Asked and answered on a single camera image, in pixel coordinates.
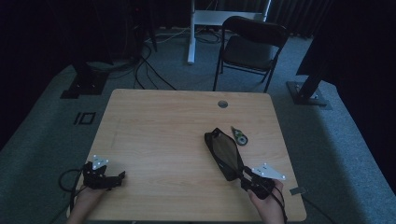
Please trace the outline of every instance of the white paper tag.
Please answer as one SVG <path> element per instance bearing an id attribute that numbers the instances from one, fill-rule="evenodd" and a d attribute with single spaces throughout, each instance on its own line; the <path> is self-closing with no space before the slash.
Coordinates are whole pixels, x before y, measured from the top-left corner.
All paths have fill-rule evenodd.
<path id="1" fill-rule="evenodd" d="M 265 163 L 262 166 L 252 168 L 251 172 L 253 172 L 256 175 L 262 176 L 262 177 L 286 180 L 286 177 L 284 175 L 282 175 L 280 172 L 276 171 L 274 168 L 269 166 L 267 163 Z"/>
<path id="2" fill-rule="evenodd" d="M 92 162 L 92 169 L 97 170 L 101 168 L 102 166 L 108 164 L 108 160 L 100 158 L 97 155 L 93 155 L 93 162 Z"/>

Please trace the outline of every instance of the black curtain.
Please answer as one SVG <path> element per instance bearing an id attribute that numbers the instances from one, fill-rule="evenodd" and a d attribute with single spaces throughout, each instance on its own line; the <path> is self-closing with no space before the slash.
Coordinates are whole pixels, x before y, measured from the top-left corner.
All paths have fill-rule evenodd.
<path id="1" fill-rule="evenodd" d="M 197 0 L 200 10 L 263 12 L 269 0 Z M 312 37 L 318 31 L 334 0 L 273 0 L 267 21 L 279 23 L 293 35 Z M 172 28 L 190 26 L 191 1 L 156 0 L 155 26 Z"/>
<path id="2" fill-rule="evenodd" d="M 110 63 L 92 0 L 51 1 L 63 4 L 83 57 Z M 46 0 L 0 4 L 0 150 L 52 78 L 71 63 L 59 25 Z"/>
<path id="3" fill-rule="evenodd" d="M 393 190 L 395 10 L 396 3 L 390 0 L 335 1 L 297 72 L 322 77 L 336 86 Z"/>

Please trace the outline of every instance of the small round hole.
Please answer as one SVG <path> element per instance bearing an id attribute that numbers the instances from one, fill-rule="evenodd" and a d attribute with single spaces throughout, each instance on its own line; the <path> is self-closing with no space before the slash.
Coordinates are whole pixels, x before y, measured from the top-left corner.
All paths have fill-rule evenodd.
<path id="1" fill-rule="evenodd" d="M 228 106 L 228 103 L 227 103 L 227 101 L 219 101 L 218 106 L 221 108 L 225 108 Z"/>

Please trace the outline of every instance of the black chair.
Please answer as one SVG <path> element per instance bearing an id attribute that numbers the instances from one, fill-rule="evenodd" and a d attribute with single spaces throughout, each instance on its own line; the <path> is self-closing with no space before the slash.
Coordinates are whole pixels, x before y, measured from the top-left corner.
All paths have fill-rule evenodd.
<path id="1" fill-rule="evenodd" d="M 219 68 L 229 67 L 254 74 L 264 75 L 262 83 L 268 77 L 264 92 L 267 92 L 274 73 L 280 51 L 289 38 L 285 27 L 232 16 L 222 24 L 221 48 L 216 69 L 213 91 L 216 90 Z M 225 31 L 234 33 L 225 45 Z"/>

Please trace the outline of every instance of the chair backrest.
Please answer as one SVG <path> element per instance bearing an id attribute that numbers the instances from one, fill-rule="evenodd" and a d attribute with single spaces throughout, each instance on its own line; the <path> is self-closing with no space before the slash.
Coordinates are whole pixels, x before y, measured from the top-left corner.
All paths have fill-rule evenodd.
<path id="1" fill-rule="evenodd" d="M 232 16 L 222 24 L 222 30 L 230 30 L 253 42 L 269 44 L 283 48 L 289 38 L 289 32 L 281 25 L 255 21 L 240 16 Z"/>

